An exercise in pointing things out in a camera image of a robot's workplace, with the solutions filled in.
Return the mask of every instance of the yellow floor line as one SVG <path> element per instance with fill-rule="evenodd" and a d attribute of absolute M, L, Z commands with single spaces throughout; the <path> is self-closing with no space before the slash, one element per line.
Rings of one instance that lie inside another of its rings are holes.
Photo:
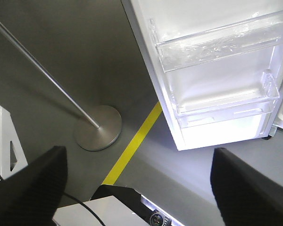
<path fill-rule="evenodd" d="M 160 103 L 158 102 L 144 123 L 141 125 L 135 136 L 132 138 L 122 155 L 119 157 L 111 171 L 108 173 L 106 178 L 104 179 L 103 183 L 104 185 L 113 185 L 118 177 L 121 175 L 123 172 L 124 168 L 138 149 L 138 147 L 141 145 L 143 142 L 144 138 L 156 122 L 157 118 L 159 117 L 160 113 L 162 112 Z"/>

